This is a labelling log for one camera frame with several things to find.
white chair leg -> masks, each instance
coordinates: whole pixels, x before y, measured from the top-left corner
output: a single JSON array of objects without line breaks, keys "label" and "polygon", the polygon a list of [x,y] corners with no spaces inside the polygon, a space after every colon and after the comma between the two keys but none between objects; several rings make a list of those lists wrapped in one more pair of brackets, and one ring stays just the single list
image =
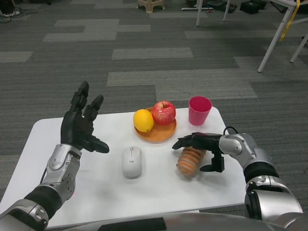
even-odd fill
[{"label": "white chair leg", "polygon": [[279,40],[279,38],[280,38],[281,34],[283,33],[285,27],[287,26],[288,21],[289,21],[289,19],[291,18],[291,15],[292,15],[294,9],[295,9],[295,6],[290,6],[290,7],[288,8],[287,12],[285,13],[285,15],[284,15],[284,17],[283,17],[283,19],[282,19],[282,21],[281,21],[281,23],[280,23],[280,25],[279,25],[277,31],[276,31],[276,34],[274,35],[274,38],[273,38],[273,40],[271,41],[271,43],[270,43],[270,45],[269,45],[269,48],[268,48],[268,50],[266,51],[266,54],[264,55],[264,58],[263,58],[263,60],[262,60],[262,62],[261,62],[261,64],[260,64],[260,67],[259,67],[259,69],[258,69],[258,72],[259,72],[259,73],[262,72],[262,70],[263,70],[263,68],[264,68],[264,66],[265,66],[265,64],[266,64],[266,62],[268,61],[268,59],[269,59],[269,57],[270,57],[271,52],[273,51],[273,49],[274,49],[274,47],[275,47],[277,41]]},{"label": "white chair leg", "polygon": [[226,16],[227,16],[227,13],[229,12],[229,8],[230,8],[230,1],[231,0],[228,0],[228,2],[227,2],[227,7],[226,7],[226,10],[225,10],[225,15],[223,16],[223,22],[225,22],[226,21]]},{"label": "white chair leg", "polygon": [[297,56],[299,55],[299,53],[301,52],[301,50],[303,49],[304,45],[306,44],[306,42],[308,41],[308,32],[306,34],[306,36],[304,37],[303,41],[301,42],[301,44],[298,46],[297,50],[295,51],[293,57],[291,58],[290,62],[293,63],[294,60],[297,58]]},{"label": "white chair leg", "polygon": [[203,0],[199,0],[199,1],[197,2],[198,15],[197,15],[196,26],[199,26],[199,24],[200,24],[200,17],[201,17],[201,11],[202,11],[202,4],[203,4]]}]

red apple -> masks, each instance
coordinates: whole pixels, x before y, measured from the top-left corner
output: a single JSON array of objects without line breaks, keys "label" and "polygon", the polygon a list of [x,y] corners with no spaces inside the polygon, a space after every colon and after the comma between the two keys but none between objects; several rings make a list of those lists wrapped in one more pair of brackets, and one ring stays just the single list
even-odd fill
[{"label": "red apple", "polygon": [[169,101],[161,101],[154,105],[152,116],[154,121],[160,125],[168,125],[175,119],[175,106]]}]

pink cup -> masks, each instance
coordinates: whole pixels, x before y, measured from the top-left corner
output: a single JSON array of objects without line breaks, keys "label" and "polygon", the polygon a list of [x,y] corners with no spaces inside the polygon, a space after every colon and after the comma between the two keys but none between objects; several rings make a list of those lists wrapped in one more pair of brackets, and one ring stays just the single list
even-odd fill
[{"label": "pink cup", "polygon": [[195,96],[189,100],[188,119],[192,125],[202,125],[205,122],[210,110],[212,102],[203,96]]}]

yellow lemon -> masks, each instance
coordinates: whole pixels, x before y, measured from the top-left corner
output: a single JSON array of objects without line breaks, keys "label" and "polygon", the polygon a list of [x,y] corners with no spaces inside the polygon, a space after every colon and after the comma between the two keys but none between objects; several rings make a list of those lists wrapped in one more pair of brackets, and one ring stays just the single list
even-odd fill
[{"label": "yellow lemon", "polygon": [[151,112],[140,109],[134,114],[134,126],[138,131],[149,132],[154,126]]}]

orange plate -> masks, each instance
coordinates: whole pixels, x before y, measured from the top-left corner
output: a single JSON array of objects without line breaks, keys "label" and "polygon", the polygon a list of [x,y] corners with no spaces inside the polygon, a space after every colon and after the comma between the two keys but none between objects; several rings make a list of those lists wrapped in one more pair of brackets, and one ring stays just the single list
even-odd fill
[{"label": "orange plate", "polygon": [[[147,108],[149,112],[152,112],[152,107]],[[175,130],[177,129],[177,120],[173,120],[171,124],[169,125],[159,125],[154,122],[154,126],[151,131],[149,132],[141,132],[138,131],[136,128],[136,132],[139,136],[142,138],[148,140],[148,141],[163,141],[168,139],[170,136],[173,135]]]}]

